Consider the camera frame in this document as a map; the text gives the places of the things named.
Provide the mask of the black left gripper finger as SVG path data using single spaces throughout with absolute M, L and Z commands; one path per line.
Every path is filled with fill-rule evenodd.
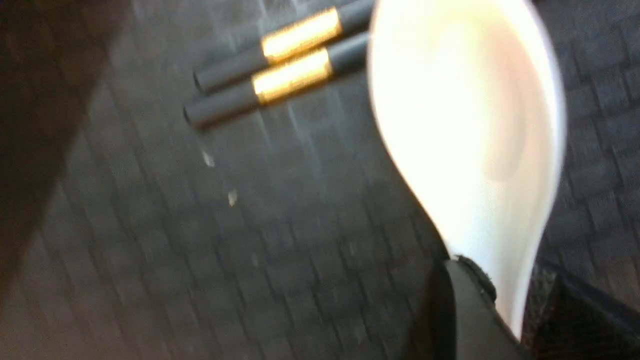
M 531 354 L 500 317 L 496 287 L 465 256 L 437 264 L 414 327 L 430 360 L 530 360 Z

